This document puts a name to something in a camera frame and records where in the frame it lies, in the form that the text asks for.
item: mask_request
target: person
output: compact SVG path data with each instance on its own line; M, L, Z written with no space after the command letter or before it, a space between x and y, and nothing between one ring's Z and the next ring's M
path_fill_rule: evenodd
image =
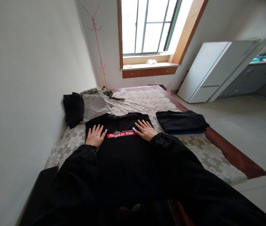
M166 192L178 200L195 225L266 225L266 214L226 182L205 170L176 137L157 133L148 122L136 134L156 153ZM34 225L104 225L96 204L96 150L103 126L89 129L84 145L70 155L55 177L52 192Z

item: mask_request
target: folded clothes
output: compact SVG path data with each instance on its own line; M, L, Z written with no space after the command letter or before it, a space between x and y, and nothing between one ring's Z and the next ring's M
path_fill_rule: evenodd
M159 111L156 112L156 116L166 133L202 132L209 127L203 115L191 110L185 112Z

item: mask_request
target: wooden window sill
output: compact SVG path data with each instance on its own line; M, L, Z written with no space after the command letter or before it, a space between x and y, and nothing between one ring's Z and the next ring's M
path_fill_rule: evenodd
M169 62L160 62L153 65L150 64L131 64L131 65L124 65L121 71L130 71L136 69L149 69L149 68L163 68L163 67L178 67L180 64L169 63Z

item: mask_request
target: refrigerator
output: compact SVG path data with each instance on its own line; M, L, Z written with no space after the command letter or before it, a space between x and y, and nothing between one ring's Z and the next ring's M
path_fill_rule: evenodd
M256 43L257 41L203 43L177 95L188 103L209 101Z

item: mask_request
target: floor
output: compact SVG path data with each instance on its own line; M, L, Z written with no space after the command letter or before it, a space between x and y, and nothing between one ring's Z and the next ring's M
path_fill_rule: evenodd
M210 126L266 171L266 100L254 96L218 99L188 104L189 110L204 115ZM234 186L266 213L266 176Z

